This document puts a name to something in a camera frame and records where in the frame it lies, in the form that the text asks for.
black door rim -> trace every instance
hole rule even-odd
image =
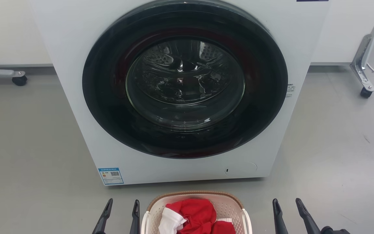
[[[126,94],[126,75],[146,49],[181,38],[214,43],[237,59],[245,92],[229,116],[200,131],[174,131],[142,117]],[[285,100],[288,72],[268,31],[243,10],[219,1],[151,2],[114,22],[86,60],[83,94],[96,121],[138,151],[168,158],[209,157],[259,135]]]

white wall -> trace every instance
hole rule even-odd
[[[0,0],[0,65],[51,64],[27,0]]]
[[[312,62],[349,63],[374,26],[374,0],[331,0]],[[0,65],[51,64],[27,0],[0,0]]]

door glass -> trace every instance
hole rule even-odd
[[[200,40],[152,46],[138,56],[126,77],[133,107],[147,120],[178,131],[202,130],[224,119],[244,89],[236,59]]]

white washing machine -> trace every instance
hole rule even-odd
[[[268,176],[330,2],[31,6],[99,176],[123,185]]]

floor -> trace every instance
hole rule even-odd
[[[106,233],[127,234],[135,199],[144,213],[160,194],[193,189],[236,195],[254,233],[275,233],[274,198],[289,233],[305,233],[296,197],[320,228],[374,233],[374,93],[361,98],[348,67],[310,68],[268,178],[108,188],[53,69],[27,74],[23,87],[0,80],[0,233],[90,233],[112,197]]]

